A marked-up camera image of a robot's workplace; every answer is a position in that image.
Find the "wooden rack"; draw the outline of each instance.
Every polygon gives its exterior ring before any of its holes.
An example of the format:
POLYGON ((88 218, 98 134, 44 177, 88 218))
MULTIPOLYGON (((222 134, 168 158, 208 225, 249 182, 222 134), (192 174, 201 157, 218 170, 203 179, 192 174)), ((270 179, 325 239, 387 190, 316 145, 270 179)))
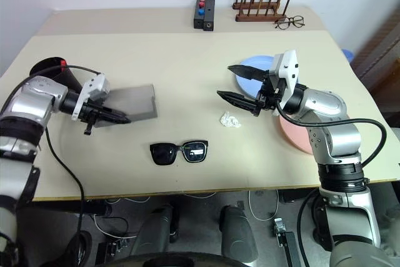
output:
POLYGON ((282 14, 278 14, 278 9, 281 4, 281 0, 250 0, 247 2, 247 0, 236 0, 232 8, 233 9, 238 9, 239 13, 236 15, 235 20, 237 22, 275 22, 279 19, 285 18, 286 15, 286 9, 288 8, 287 6, 289 5, 290 0, 286 1, 285 8, 282 12, 282 14), (256 13, 251 13, 251 10, 257 10, 256 13))

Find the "sunglasses lens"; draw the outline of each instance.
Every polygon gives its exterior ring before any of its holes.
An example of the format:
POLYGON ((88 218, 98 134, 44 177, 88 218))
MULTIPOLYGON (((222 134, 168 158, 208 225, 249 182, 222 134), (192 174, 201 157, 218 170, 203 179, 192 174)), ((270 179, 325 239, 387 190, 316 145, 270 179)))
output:
POLYGON ((150 145, 152 160, 157 165, 170 165, 175 161, 176 146, 171 143, 150 145))
POLYGON ((207 146, 203 142, 189 142, 182 148, 183 155, 189 162, 201 162, 206 158, 207 146))

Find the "crumpled paper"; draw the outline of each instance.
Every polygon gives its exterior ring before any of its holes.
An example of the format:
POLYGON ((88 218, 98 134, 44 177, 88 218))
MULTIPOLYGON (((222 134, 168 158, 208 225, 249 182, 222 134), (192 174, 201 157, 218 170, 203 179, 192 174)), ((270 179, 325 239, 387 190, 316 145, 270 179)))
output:
POLYGON ((226 126, 227 128, 240 128, 240 127, 242 126, 242 125, 239 123, 239 120, 238 120, 236 117, 231 116, 231 115, 229 114, 228 111, 226 111, 226 112, 222 115, 222 117, 221 117, 221 119, 219 120, 219 122, 221 122, 221 124, 222 124, 223 126, 226 126))

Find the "blue plate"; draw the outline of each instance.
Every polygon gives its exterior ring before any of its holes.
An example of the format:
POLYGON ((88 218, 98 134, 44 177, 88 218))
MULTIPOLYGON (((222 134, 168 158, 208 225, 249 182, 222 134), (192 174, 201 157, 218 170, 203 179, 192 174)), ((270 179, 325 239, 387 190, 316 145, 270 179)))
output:
MULTIPOLYGON (((251 58, 245 59, 240 64, 265 71, 271 68, 273 60, 273 56, 252 56, 251 58)), ((243 92, 245 92, 250 97, 257 97, 257 93, 261 88, 262 82, 256 81, 255 79, 248 80, 246 78, 241 78, 240 76, 236 76, 236 80, 243 92)))

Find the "sunglasses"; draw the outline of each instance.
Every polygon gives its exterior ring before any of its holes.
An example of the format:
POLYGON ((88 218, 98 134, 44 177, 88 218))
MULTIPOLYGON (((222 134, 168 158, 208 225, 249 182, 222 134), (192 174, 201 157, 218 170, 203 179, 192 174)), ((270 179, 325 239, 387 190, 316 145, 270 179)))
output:
POLYGON ((185 160, 189 163, 204 161, 207 154, 208 141, 197 140, 178 146, 172 143, 157 143, 150 145, 152 160, 157 165, 170 165, 175 162, 178 151, 183 152, 185 160))

